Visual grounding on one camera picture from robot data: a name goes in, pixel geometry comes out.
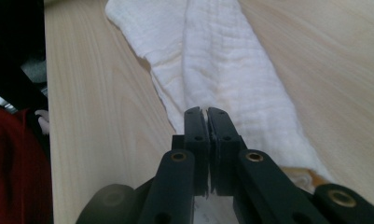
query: white cloth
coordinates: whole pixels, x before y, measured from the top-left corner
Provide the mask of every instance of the white cloth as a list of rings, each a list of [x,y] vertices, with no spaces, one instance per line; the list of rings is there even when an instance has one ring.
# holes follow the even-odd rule
[[[177,133],[185,110],[218,107],[249,148],[331,179],[236,0],[109,0],[105,11],[136,55],[151,64]]]

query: red cloth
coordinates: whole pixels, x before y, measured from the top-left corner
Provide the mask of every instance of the red cloth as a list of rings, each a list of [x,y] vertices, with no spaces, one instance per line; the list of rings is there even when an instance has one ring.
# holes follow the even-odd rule
[[[52,211],[50,165],[26,113],[0,109],[0,224],[49,223]]]

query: wooden surface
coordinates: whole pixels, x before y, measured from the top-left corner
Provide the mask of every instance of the wooden surface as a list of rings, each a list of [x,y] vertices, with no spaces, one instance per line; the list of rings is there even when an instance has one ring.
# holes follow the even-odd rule
[[[101,187],[138,187],[173,129],[106,0],[45,2],[54,217],[75,223]],[[374,0],[242,0],[338,183],[374,203]]]

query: black object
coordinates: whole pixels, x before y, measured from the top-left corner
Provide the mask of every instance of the black object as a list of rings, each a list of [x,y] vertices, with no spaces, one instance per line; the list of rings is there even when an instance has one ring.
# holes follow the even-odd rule
[[[105,187],[77,223],[192,223],[193,196],[206,195],[209,165],[212,190],[233,196],[239,223],[374,223],[374,206],[354,191],[334,184],[313,195],[298,189],[269,155],[247,149],[225,111],[209,108],[207,115],[208,129],[198,107],[186,111],[185,134],[173,136],[156,176],[136,190]]]
[[[28,57],[45,59],[42,5],[42,0],[0,0],[0,96],[18,110],[48,103],[21,70]]]

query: muslin cloth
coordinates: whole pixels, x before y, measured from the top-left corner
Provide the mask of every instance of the muslin cloth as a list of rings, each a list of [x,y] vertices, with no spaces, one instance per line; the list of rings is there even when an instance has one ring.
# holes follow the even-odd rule
[[[331,179],[236,0],[109,0],[105,12],[150,63],[177,133],[185,110],[218,107],[249,148]]]

